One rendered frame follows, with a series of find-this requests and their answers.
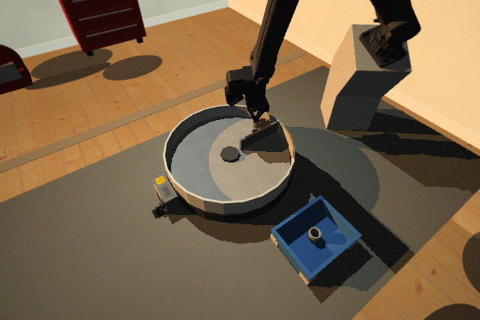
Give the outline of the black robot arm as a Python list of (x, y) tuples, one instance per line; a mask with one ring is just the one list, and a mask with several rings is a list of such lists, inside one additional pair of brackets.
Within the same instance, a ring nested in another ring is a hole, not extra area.
[[(370, 1), (378, 12), (375, 11), (377, 18), (373, 21), (380, 23), (381, 27), (379, 25), (361, 33), (359, 40), (378, 67), (384, 68), (407, 55), (403, 43), (414, 38), (421, 31), (421, 26), (410, 0)], [(243, 95), (248, 106), (258, 105), (257, 91), (262, 91), (274, 74), (277, 55), (298, 2), (299, 0), (267, 1), (258, 40), (249, 58), (251, 65), (226, 74), (225, 99), (230, 107), (242, 101)]]

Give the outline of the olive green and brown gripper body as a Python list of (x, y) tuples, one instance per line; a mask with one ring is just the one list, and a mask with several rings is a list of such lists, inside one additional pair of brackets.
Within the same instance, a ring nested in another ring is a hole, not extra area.
[[(248, 88), (251, 91), (256, 92), (255, 90), (251, 89), (250, 87), (248, 87)], [(248, 110), (251, 110), (250, 111), (251, 113), (257, 112), (257, 110), (259, 110), (259, 109), (262, 109), (262, 111), (264, 113), (269, 112), (269, 103), (268, 103), (267, 98), (265, 96), (266, 87), (262, 91), (258, 90), (257, 92), (259, 92), (259, 103), (258, 103), (258, 105), (248, 106), (248, 103), (247, 103), (246, 98), (244, 96), (244, 99), (245, 99), (245, 102), (247, 104)]]

